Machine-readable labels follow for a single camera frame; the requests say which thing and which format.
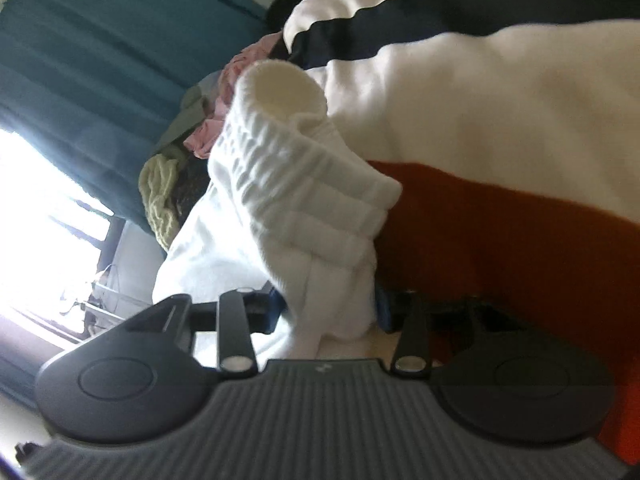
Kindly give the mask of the yellow-green knit garment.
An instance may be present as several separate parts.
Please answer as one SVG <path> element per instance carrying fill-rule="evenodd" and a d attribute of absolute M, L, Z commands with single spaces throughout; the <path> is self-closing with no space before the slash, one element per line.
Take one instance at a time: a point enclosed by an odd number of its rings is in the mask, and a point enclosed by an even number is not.
<path fill-rule="evenodd" d="M 138 181 L 146 221 L 165 252 L 180 230 L 178 214 L 171 200 L 178 177 L 178 160 L 156 154 L 144 164 Z"/>

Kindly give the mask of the white sweatpants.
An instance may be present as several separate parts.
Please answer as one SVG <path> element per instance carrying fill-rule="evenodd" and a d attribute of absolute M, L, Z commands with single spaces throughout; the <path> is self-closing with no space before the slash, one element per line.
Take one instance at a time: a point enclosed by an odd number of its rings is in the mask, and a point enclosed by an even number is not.
<path fill-rule="evenodd" d="M 154 300 L 215 300 L 274 286 L 288 336 L 279 352 L 312 359 L 326 338 L 374 323 L 374 242 L 401 184 L 344 142 L 303 70 L 262 61 L 239 79 L 207 162 L 209 184 L 157 272 Z"/>

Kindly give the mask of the pink garment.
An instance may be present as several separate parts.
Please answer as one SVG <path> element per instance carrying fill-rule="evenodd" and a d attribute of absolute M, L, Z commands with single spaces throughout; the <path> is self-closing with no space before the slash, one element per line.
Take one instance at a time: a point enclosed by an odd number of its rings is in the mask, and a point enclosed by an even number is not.
<path fill-rule="evenodd" d="M 234 98 L 235 86 L 242 73 L 256 62 L 268 58 L 281 39 L 282 32 L 263 36 L 241 50 L 224 66 L 217 80 L 216 91 L 204 99 L 204 119 L 183 141 L 184 147 L 196 158 L 209 158 L 210 151 L 224 128 Z"/>

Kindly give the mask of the striped bed blanket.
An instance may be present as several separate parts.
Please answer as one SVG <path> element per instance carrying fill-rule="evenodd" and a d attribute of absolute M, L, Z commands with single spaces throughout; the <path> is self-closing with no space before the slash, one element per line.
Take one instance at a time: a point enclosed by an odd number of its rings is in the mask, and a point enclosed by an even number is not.
<path fill-rule="evenodd" d="M 346 143 L 404 188 L 378 277 L 489 295 L 600 356 L 639 458 L 639 0 L 303 0 L 283 29 Z"/>

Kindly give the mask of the teal curtain right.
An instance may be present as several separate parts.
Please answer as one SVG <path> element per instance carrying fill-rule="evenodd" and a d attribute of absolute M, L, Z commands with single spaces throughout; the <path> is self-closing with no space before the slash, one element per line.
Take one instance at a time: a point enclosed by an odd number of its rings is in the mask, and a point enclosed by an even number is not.
<path fill-rule="evenodd" d="M 2 128 L 144 226 L 139 174 L 183 93 L 265 31 L 253 0 L 6 0 Z"/>

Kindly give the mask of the window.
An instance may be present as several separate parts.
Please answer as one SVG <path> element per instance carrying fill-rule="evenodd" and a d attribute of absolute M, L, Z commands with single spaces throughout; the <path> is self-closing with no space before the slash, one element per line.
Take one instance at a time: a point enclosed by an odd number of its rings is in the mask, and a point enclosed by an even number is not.
<path fill-rule="evenodd" d="M 13 131 L 1 133 L 1 289 L 12 308 L 76 342 L 94 329 L 85 304 L 113 260 L 113 211 Z"/>

